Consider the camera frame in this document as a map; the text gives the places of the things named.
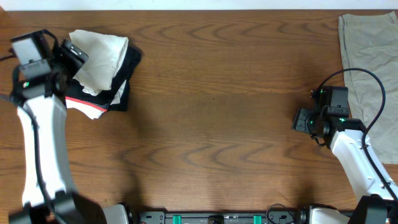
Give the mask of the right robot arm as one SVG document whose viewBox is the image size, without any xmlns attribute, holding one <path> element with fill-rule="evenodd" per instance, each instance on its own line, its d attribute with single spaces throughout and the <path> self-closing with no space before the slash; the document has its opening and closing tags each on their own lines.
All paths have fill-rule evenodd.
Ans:
<svg viewBox="0 0 398 224">
<path fill-rule="evenodd" d="M 313 90 L 313 109 L 298 109 L 292 129 L 309 134 L 339 160 L 357 206 L 344 214 L 312 204 L 296 216 L 297 223 L 397 223 L 397 184 L 391 179 L 364 136 L 365 126 L 349 117 L 348 89 L 324 86 Z"/>
</svg>

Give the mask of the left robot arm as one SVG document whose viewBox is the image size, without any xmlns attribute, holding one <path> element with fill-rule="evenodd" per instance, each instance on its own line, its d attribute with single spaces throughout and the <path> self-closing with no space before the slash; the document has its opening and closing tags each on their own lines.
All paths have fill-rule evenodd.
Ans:
<svg viewBox="0 0 398 224">
<path fill-rule="evenodd" d="M 65 94 L 88 55 L 47 29 L 11 39 L 19 63 L 6 100 L 17 108 L 25 148 L 22 210 L 9 223 L 106 223 L 103 209 L 80 195 L 70 171 L 65 139 Z"/>
</svg>

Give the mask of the white printed t-shirt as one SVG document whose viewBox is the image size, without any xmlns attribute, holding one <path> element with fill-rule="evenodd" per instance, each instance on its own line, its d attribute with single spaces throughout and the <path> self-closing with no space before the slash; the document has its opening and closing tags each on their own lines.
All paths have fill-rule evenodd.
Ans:
<svg viewBox="0 0 398 224">
<path fill-rule="evenodd" d="M 72 43 L 88 55 L 88 60 L 74 76 L 83 86 L 83 92 L 96 96 L 110 90 L 123 64 L 129 39 L 86 30 L 76 30 L 69 36 Z"/>
</svg>

